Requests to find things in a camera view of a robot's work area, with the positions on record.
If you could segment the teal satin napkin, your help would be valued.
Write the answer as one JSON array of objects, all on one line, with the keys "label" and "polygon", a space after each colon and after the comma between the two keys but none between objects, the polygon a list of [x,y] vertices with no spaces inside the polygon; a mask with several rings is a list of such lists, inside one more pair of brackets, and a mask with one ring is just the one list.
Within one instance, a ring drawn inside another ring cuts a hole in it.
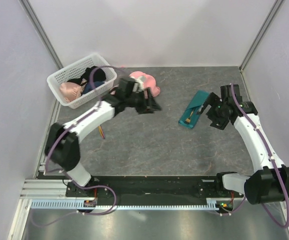
[{"label": "teal satin napkin", "polygon": [[186,107],[178,123],[185,128],[193,129],[200,118],[200,114],[198,113],[198,111],[204,104],[208,96],[208,92],[198,90]]}]

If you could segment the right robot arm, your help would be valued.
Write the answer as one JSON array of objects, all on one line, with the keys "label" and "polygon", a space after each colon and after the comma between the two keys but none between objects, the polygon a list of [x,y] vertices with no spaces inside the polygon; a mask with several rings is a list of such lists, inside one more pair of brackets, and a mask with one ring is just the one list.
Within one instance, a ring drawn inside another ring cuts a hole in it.
[{"label": "right robot arm", "polygon": [[237,84],[223,85],[220,96],[211,92],[198,110],[207,110],[210,126],[224,130],[231,123],[240,134],[250,155],[251,176],[220,172],[213,184],[214,193],[225,197],[231,191],[246,196],[252,205],[283,202],[289,197],[289,166],[276,154],[260,122],[255,105],[243,101]]}]

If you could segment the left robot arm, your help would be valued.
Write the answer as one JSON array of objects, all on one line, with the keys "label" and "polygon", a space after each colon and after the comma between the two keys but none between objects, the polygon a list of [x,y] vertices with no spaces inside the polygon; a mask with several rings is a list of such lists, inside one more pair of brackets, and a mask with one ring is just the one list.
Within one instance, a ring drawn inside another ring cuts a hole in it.
[{"label": "left robot arm", "polygon": [[64,124],[56,122],[49,129],[44,149],[46,161],[59,165],[84,197],[92,195],[95,188],[91,182],[92,175],[80,162],[80,144],[93,130],[127,108],[135,109],[139,115],[153,114],[162,109],[151,89],[144,87],[141,80],[122,77],[118,86],[85,113]]}]

